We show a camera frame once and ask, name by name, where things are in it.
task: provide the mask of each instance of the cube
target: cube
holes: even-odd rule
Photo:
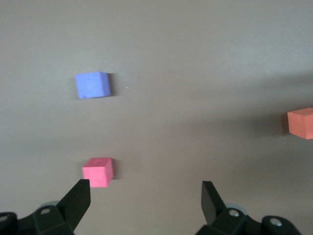
[[[91,188],[106,188],[113,178],[112,158],[91,158],[82,170]]]
[[[313,139],[313,108],[288,112],[289,132],[306,140]]]
[[[105,72],[90,72],[75,75],[77,95],[80,99],[111,95],[109,77]]]

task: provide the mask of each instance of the gray surface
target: gray surface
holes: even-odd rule
[[[313,103],[313,1],[1,0],[0,211],[60,200],[91,157],[77,235],[191,235],[201,181],[260,221],[312,233],[312,141],[286,133]],[[76,73],[114,97],[76,98]]]

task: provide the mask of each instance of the cube front face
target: cube front face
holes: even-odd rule
[[[111,158],[91,158],[82,170],[83,178],[89,179],[91,188],[106,188],[113,178]]]
[[[104,72],[90,72],[75,75],[77,95],[80,99],[106,97],[111,95],[109,77]]]
[[[291,134],[313,139],[313,108],[288,112],[288,123]]]

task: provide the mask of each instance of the block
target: block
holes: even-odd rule
[[[112,158],[91,158],[82,170],[91,188],[106,188],[113,178]]]
[[[313,108],[288,112],[289,132],[306,140],[313,139]]]
[[[111,95],[109,77],[105,72],[90,72],[75,75],[77,95],[80,99]]]

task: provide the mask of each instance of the blue cube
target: blue cube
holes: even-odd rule
[[[78,98],[90,99],[111,95],[109,77],[105,72],[75,75]]]

